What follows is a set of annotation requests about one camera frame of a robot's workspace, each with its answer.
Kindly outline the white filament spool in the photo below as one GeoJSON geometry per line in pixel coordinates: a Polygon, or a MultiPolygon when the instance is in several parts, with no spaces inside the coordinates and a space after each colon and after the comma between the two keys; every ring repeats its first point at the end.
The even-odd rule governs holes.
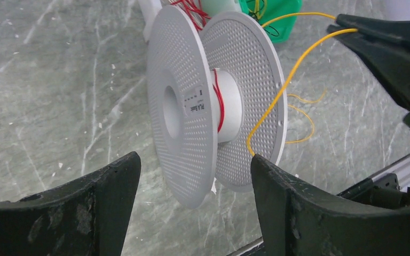
{"type": "Polygon", "coordinates": [[[257,153],[278,164],[286,143],[285,79],[264,29],[227,11],[196,30],[186,12],[157,14],[147,52],[147,95],[153,139],[176,200],[198,208],[214,181],[252,190],[257,153]]]}

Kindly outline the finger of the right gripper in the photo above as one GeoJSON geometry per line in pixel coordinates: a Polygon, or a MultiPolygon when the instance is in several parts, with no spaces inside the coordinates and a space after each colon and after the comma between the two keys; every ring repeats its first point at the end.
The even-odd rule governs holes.
{"type": "Polygon", "coordinates": [[[388,21],[349,14],[339,14],[335,23],[345,28],[356,28],[366,36],[402,45],[410,49],[410,21],[388,21]]]}
{"type": "Polygon", "coordinates": [[[410,112],[410,27],[404,34],[382,36],[359,29],[336,39],[359,57],[397,105],[410,112]]]}

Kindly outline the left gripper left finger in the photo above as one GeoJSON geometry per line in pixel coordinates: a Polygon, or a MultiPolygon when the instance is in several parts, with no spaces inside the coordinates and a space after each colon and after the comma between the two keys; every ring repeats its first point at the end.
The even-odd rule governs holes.
{"type": "Polygon", "coordinates": [[[0,255],[120,255],[140,173],[131,152],[61,186],[0,202],[0,255]]]}

